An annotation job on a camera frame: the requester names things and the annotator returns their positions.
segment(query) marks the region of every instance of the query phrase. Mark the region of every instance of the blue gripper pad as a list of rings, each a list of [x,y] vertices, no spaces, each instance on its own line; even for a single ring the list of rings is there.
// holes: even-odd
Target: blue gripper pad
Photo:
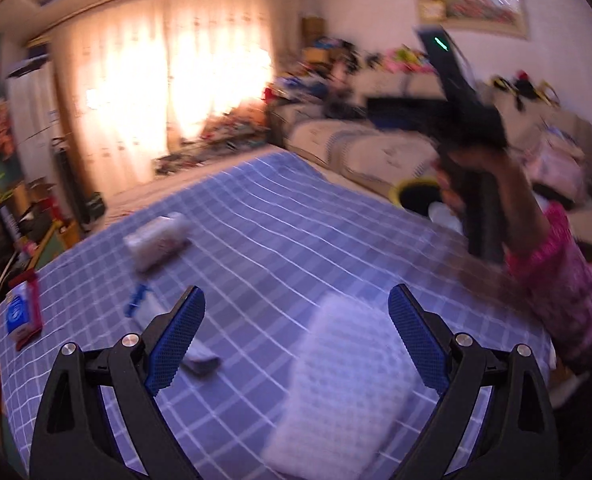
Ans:
[[[145,387],[152,397],[156,397],[160,390],[172,383],[204,316],[205,295],[196,286],[169,321],[153,351],[149,353],[149,373]]]
[[[389,293],[389,317],[425,386],[443,395],[449,386],[447,355],[400,285]]]

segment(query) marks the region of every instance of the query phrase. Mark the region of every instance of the metal pivot bolt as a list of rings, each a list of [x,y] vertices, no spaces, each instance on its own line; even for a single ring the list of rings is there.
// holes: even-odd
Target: metal pivot bolt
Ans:
[[[531,355],[531,348],[525,344],[518,345],[518,353],[523,357],[529,357]]]
[[[471,346],[474,344],[474,340],[469,334],[458,334],[456,336],[456,343],[460,346]]]
[[[123,346],[134,346],[138,343],[140,338],[137,334],[127,334],[125,337],[122,338],[122,345]]]
[[[76,343],[67,343],[62,346],[60,349],[60,353],[63,355],[71,355],[76,350]]]

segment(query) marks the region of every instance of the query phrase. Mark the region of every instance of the beige curtain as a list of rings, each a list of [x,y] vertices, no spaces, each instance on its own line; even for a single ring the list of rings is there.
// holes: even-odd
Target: beige curtain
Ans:
[[[52,41],[72,129],[96,189],[153,178],[169,132],[261,97],[298,59],[301,0],[118,0],[60,25]]]

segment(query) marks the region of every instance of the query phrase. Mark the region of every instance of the white towel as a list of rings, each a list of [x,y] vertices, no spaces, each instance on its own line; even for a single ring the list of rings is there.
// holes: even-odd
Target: white towel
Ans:
[[[417,372],[389,316],[327,295],[301,343],[263,459],[306,480],[358,478],[374,460]]]

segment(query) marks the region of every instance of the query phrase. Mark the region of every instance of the green light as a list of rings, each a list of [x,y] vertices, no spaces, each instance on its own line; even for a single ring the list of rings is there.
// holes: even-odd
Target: green light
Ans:
[[[434,40],[436,40],[436,43],[438,43],[442,48],[444,48],[447,52],[449,51],[449,47],[447,45],[445,45],[444,43],[442,43],[441,40],[439,40],[438,38],[433,38]]]

